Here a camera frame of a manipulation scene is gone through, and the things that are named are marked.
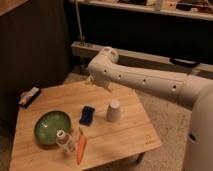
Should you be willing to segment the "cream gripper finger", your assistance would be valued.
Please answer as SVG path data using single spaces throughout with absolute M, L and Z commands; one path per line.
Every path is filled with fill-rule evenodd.
M 104 81 L 104 80 L 101 80 L 101 79 L 95 79 L 92 76 L 89 76 L 87 78 L 87 84 L 94 84 L 98 87 L 104 88 L 108 92 L 112 92 L 112 90 L 109 88 L 109 82 L 108 81 Z

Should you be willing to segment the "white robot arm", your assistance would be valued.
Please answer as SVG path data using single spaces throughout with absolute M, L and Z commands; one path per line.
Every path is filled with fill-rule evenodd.
M 92 81 L 115 82 L 176 102 L 192 111 L 182 171 L 213 171 L 213 80 L 192 74 L 118 64 L 117 51 L 103 47 L 88 64 Z

